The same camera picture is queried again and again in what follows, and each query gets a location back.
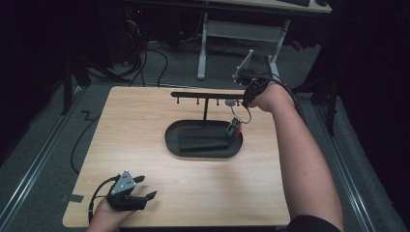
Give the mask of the black metal stand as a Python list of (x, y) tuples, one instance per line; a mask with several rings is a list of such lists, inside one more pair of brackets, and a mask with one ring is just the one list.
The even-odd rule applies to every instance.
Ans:
[(73, 79), (76, 80), (80, 87), (88, 88), (91, 84), (91, 77), (89, 69), (93, 69), (103, 76), (109, 79), (127, 82), (124, 75), (114, 73), (102, 65), (92, 62), (82, 56), (72, 56), (69, 57), (64, 64), (64, 77), (63, 77), (63, 87), (64, 87), (64, 98), (63, 98), (63, 111), (62, 114), (66, 116), (69, 113), (73, 105)]

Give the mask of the black sleeve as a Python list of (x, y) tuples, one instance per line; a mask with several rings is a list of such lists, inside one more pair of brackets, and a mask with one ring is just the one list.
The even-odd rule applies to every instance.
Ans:
[(297, 216), (286, 226), (285, 232), (341, 232), (327, 220), (315, 216)]

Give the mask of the person's left hand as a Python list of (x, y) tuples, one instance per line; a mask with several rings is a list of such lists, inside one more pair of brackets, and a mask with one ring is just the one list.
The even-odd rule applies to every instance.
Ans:
[(86, 232), (114, 232), (134, 211), (116, 211), (104, 198), (100, 201)]

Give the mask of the desk with white legs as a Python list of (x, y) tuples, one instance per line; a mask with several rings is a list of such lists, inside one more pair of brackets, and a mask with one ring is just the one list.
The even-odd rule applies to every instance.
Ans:
[[(278, 74), (276, 64), (279, 51), (290, 24), (291, 16), (328, 16), (331, 6), (318, 3), (319, 0), (305, 0), (304, 5), (297, 5), (293, 0), (130, 0), (146, 7), (172, 8), (177, 10), (198, 10), (204, 13), (202, 22), (201, 50), (198, 60), (197, 78), (202, 80), (206, 74), (207, 39), (209, 37), (261, 41), (275, 43), (277, 47), (268, 56), (270, 70)], [(210, 19), (208, 13), (255, 14), (258, 16), (283, 16), (281, 26), (268, 26), (250, 22), (234, 22), (222, 19)]]

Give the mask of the metal floor rail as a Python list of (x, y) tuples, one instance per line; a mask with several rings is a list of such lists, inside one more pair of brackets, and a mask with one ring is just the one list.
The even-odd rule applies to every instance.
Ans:
[(333, 161), (336, 164), (336, 170), (340, 176), (344, 191), (349, 200), (349, 204), (355, 214), (355, 218), (359, 223), (362, 232), (375, 232), (375, 227), (367, 212), (364, 200), (348, 170), (336, 138), (331, 135), (327, 128), (324, 110), (320, 106), (315, 106), (313, 109), (320, 121), (322, 131), (324, 131), (327, 140), (330, 143), (333, 152)]
[(15, 218), (15, 215), (19, 211), (21, 205), (25, 201), (25, 198), (29, 194), (32, 186), (36, 183), (39, 175), (46, 162), (50, 157), (50, 151), (55, 144), (58, 136), (60, 135), (62, 129), (67, 123), (67, 120), (71, 116), (73, 109), (76, 107), (78, 102), (84, 96), (87, 91), (87, 87), (77, 87), (73, 92), (72, 103), (69, 104), (64, 110), (63, 114), (59, 116), (52, 130), (48, 134), (44, 144), (42, 145), (39, 152), (36, 154), (28, 170), (25, 172), (24, 176), (18, 183), (13, 195), (11, 196), (8, 204), (5, 206), (4, 210), (0, 213), (0, 231), (6, 231)]

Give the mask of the person's right hand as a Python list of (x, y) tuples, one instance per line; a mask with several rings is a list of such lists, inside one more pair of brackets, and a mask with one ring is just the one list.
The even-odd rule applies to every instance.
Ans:
[(294, 102), (288, 92), (274, 82), (271, 82), (265, 91), (258, 95), (249, 106), (258, 107), (265, 112), (271, 113), (289, 111), (295, 108)]

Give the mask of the black key rack with tray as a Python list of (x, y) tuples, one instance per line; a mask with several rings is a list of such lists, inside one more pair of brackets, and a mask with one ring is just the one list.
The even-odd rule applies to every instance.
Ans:
[[(220, 120), (208, 120), (208, 107), (210, 100), (226, 101), (230, 108), (240, 105), (243, 99), (239, 94), (216, 94), (216, 93), (190, 93), (172, 92), (171, 96), (180, 101), (180, 98), (195, 99), (197, 102), (204, 100), (203, 118), (201, 120), (179, 120), (172, 123), (165, 131), (164, 140), (167, 149), (175, 156), (186, 159), (229, 159), (239, 153), (243, 144), (241, 122), (234, 117), (231, 122)], [(229, 142), (229, 147), (223, 150), (206, 150), (199, 152), (182, 152), (179, 149), (178, 133), (182, 129), (189, 128), (220, 128), (224, 129)]]

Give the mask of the black keyboard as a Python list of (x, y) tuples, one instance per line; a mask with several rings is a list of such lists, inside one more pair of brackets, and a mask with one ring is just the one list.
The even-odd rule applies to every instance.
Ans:
[(278, 0), (278, 1), (301, 6), (301, 7), (309, 7), (309, 4), (310, 4), (309, 0)]

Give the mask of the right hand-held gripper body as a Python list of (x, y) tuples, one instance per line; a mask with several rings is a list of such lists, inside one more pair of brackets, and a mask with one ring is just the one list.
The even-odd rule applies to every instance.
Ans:
[(253, 56), (254, 50), (250, 49), (249, 54), (243, 62), (236, 68), (233, 73), (233, 80), (240, 85), (246, 87), (243, 98), (249, 98), (252, 102), (258, 95), (263, 93), (270, 82), (268, 77), (258, 75), (249, 69), (249, 64)]

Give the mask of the grey tape strip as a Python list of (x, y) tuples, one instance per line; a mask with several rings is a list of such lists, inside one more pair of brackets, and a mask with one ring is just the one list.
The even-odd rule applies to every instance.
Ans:
[(77, 194), (63, 194), (60, 198), (62, 202), (76, 202), (76, 203), (81, 203), (83, 200), (82, 195), (77, 195)]

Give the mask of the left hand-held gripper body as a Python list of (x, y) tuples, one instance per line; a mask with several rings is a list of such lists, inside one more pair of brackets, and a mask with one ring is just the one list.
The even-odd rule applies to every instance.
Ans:
[(106, 197), (107, 202), (112, 209), (122, 211), (143, 210), (146, 206), (142, 197), (133, 197), (132, 191), (136, 187), (129, 170), (125, 170), (115, 184), (111, 187)]

